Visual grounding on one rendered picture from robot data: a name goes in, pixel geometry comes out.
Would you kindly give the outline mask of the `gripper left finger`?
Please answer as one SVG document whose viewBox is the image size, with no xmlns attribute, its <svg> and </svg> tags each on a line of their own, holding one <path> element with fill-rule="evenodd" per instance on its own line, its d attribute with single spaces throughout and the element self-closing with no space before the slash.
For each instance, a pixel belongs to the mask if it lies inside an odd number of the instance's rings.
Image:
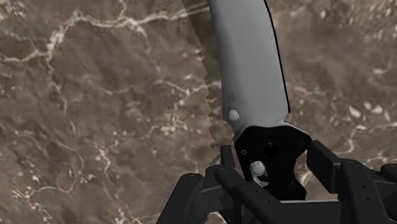
<svg viewBox="0 0 397 224">
<path fill-rule="evenodd" d="M 221 164 L 205 175 L 180 177 L 156 224 L 205 224 L 209 214 L 219 212 L 226 224 L 283 224 L 281 202 L 235 171 L 230 145 L 221 147 Z"/>
</svg>

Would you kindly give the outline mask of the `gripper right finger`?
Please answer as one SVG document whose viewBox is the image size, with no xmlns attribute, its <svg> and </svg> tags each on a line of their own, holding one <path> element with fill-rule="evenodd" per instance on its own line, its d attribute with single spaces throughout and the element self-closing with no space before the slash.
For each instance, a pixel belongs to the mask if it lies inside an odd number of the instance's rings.
<svg viewBox="0 0 397 224">
<path fill-rule="evenodd" d="M 313 141 L 307 166 L 328 193 L 338 195 L 339 224 L 397 224 L 397 164 L 375 171 Z"/>
</svg>

